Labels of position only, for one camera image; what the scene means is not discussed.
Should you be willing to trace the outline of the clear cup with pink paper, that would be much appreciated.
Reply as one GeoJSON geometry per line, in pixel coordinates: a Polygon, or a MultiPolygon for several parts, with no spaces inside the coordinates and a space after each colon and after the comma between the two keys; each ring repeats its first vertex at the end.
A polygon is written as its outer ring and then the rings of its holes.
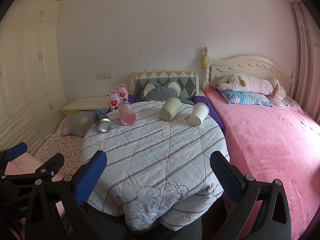
{"type": "Polygon", "coordinates": [[[131,126],[136,121],[136,114],[128,101],[123,101],[118,105],[120,121],[125,126],[131,126]]]}

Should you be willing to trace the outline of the white paper cup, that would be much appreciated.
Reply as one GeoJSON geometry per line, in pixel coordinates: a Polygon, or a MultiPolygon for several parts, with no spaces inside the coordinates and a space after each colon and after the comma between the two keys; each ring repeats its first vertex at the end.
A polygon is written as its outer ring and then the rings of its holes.
{"type": "Polygon", "coordinates": [[[200,126],[209,114],[209,108],[204,103],[196,103],[193,107],[192,113],[189,117],[189,123],[192,126],[200,126]]]}

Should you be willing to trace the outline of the pink folded blanket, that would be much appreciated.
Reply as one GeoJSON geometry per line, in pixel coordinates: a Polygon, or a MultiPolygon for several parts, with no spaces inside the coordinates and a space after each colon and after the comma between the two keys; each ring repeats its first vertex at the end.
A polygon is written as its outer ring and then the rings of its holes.
{"type": "Polygon", "coordinates": [[[27,174],[33,174],[44,163],[31,156],[29,153],[24,153],[13,161],[8,162],[7,167],[1,180],[10,180],[14,185],[33,185],[40,177],[27,178],[27,174]],[[10,176],[22,175],[22,179],[12,179],[10,176]]]}

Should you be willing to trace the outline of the heart pattern bed sheet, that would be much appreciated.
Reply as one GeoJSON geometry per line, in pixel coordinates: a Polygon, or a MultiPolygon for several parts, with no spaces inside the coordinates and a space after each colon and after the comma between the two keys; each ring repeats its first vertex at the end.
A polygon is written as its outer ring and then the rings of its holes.
{"type": "Polygon", "coordinates": [[[63,154],[65,162],[59,170],[62,177],[73,176],[81,166],[82,141],[84,139],[84,137],[76,135],[62,135],[66,120],[67,118],[63,119],[56,132],[50,135],[34,154],[34,157],[42,163],[57,153],[63,154]]]}

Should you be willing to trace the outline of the cream wardrobe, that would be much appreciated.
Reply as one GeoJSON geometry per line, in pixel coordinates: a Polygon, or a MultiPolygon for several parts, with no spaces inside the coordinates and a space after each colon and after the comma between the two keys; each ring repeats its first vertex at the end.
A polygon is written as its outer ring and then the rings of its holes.
{"type": "Polygon", "coordinates": [[[34,155],[67,105],[57,55],[57,0],[16,0],[1,20],[1,149],[34,155]]]}

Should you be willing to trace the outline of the grey flower pillow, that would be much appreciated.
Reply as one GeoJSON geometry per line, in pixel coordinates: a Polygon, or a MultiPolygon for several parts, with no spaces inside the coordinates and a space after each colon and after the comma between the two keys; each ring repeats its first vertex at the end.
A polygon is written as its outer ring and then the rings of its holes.
{"type": "Polygon", "coordinates": [[[72,113],[66,118],[65,126],[61,135],[84,137],[93,125],[94,120],[92,111],[72,111],[72,113]]]}

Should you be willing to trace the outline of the blue and silver can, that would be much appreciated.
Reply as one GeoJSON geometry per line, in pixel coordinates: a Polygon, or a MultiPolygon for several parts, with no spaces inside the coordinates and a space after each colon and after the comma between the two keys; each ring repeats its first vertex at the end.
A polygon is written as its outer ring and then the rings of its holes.
{"type": "Polygon", "coordinates": [[[101,133],[108,132],[112,127],[111,120],[102,109],[93,112],[93,120],[96,124],[97,130],[101,133]]]}

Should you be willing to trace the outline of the cream bedside table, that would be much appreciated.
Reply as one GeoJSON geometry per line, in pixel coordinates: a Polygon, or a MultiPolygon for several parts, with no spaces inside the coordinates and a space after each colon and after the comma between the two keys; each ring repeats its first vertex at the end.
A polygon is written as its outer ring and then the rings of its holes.
{"type": "Polygon", "coordinates": [[[98,109],[108,110],[108,97],[87,97],[77,98],[62,108],[65,116],[69,115],[72,111],[95,111],[98,109]]]}

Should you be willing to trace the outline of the pink bunny toy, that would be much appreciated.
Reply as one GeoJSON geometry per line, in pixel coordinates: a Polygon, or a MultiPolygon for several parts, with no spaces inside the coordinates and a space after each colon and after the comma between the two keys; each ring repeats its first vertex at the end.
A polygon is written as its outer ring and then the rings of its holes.
{"type": "Polygon", "coordinates": [[[121,84],[119,87],[116,86],[116,91],[121,101],[129,100],[129,93],[124,84],[121,84]]]}
{"type": "Polygon", "coordinates": [[[111,94],[107,93],[106,96],[108,97],[108,107],[111,111],[114,111],[118,108],[118,105],[121,102],[121,99],[118,93],[113,90],[111,94]]]}

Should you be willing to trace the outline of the right pink bunny toy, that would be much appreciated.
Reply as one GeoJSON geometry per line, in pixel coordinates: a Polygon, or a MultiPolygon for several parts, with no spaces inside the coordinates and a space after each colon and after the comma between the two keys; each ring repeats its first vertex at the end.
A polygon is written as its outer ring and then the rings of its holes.
{"type": "Polygon", "coordinates": [[[121,84],[119,87],[116,86],[116,91],[121,101],[129,100],[129,93],[124,84],[121,84]]]}

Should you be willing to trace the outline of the blue cartoon pillow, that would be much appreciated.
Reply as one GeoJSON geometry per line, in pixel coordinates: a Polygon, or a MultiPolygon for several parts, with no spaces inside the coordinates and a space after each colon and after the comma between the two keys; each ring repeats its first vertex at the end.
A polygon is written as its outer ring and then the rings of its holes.
{"type": "Polygon", "coordinates": [[[272,102],[263,94],[236,92],[230,90],[220,91],[220,94],[225,98],[229,105],[240,104],[272,106],[272,102]]]}

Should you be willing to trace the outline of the grey cat plush pillow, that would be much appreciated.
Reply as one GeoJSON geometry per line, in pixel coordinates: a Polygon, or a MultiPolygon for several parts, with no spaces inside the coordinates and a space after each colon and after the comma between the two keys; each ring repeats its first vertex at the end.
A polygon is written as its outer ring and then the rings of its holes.
{"type": "Polygon", "coordinates": [[[140,94],[140,101],[167,101],[169,98],[177,98],[181,103],[194,105],[190,100],[181,97],[182,90],[180,85],[175,81],[170,81],[161,86],[155,81],[148,82],[140,94]]]}

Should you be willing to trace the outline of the diamond pattern quilted headboard cover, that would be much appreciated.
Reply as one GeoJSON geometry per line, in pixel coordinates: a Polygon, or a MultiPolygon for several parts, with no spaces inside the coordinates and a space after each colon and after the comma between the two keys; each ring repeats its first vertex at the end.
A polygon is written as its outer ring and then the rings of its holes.
{"type": "Polygon", "coordinates": [[[197,74],[197,72],[180,70],[159,70],[133,73],[130,80],[129,93],[133,94],[136,99],[139,99],[141,92],[149,81],[154,81],[161,86],[170,81],[175,81],[181,87],[182,98],[187,100],[192,100],[200,90],[199,75],[197,74]]]}

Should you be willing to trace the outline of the pink curtain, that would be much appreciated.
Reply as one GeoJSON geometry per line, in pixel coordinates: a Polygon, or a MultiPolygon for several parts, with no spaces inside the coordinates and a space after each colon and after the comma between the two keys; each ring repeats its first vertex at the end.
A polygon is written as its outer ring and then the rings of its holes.
{"type": "Polygon", "coordinates": [[[319,27],[303,3],[293,3],[300,38],[300,70],[295,100],[319,123],[319,27]]]}

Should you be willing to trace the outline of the wall socket panel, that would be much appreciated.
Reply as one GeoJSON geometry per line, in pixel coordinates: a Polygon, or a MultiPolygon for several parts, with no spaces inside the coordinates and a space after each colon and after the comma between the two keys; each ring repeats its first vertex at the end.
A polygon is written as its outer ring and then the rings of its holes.
{"type": "Polygon", "coordinates": [[[112,78],[112,73],[98,73],[96,74],[96,79],[97,80],[106,80],[106,79],[111,79],[112,78]]]}

